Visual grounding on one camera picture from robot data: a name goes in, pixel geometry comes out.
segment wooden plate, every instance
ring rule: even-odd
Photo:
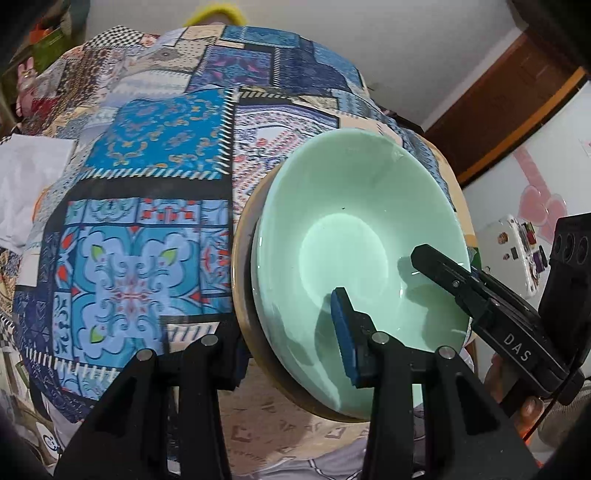
[[[329,420],[343,422],[365,421],[338,413],[308,393],[287,372],[275,356],[275,353],[273,353],[256,314],[251,284],[252,238],[256,223],[261,216],[267,193],[280,167],[278,165],[271,170],[261,180],[259,185],[257,185],[254,192],[252,192],[240,215],[238,227],[234,234],[232,246],[232,300],[240,330],[259,367],[261,367],[267,377],[273,382],[273,385],[298,407]]]

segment mint green bowl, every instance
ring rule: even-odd
[[[459,351],[468,317],[410,263],[430,244],[468,267],[466,244],[441,188],[387,137],[340,129],[295,150],[271,185],[252,248],[263,331],[286,370],[317,400],[368,419],[373,389],[345,375],[330,293],[345,287],[378,330],[427,351]],[[415,406],[422,402],[413,387]]]

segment brown door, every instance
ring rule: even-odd
[[[540,45],[539,39],[522,34],[427,130],[426,137],[447,157],[456,176],[465,179],[466,170],[540,109],[576,70]]]

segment checkered pattern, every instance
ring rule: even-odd
[[[5,348],[16,349],[16,344],[13,336],[14,324],[0,315],[0,351]]]
[[[143,35],[142,32],[118,25],[89,40],[85,48],[131,47],[139,42]]]

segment finger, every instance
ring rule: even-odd
[[[486,373],[484,386],[495,401],[500,402],[503,399],[503,382],[501,380],[503,362],[500,356],[492,357],[492,365]]]
[[[515,416],[515,428],[521,437],[530,431],[544,411],[544,402],[539,398],[529,397]]]

